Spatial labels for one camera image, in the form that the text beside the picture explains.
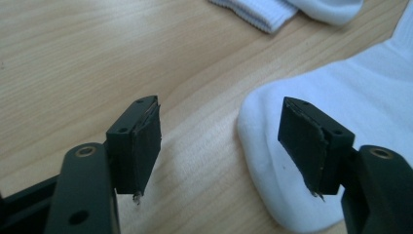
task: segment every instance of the wooden surface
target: wooden surface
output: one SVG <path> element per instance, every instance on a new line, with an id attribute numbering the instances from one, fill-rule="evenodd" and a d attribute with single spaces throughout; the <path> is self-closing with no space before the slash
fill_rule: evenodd
<path id="1" fill-rule="evenodd" d="M 267 35 L 206 0 L 0 0 L 2 195 L 58 174 L 68 149 L 158 95 L 161 154 L 141 206 L 119 196 L 123 233 L 288 233 L 249 177 L 243 99 L 389 38 L 406 2 L 366 0 L 342 27 L 298 14 Z"/>

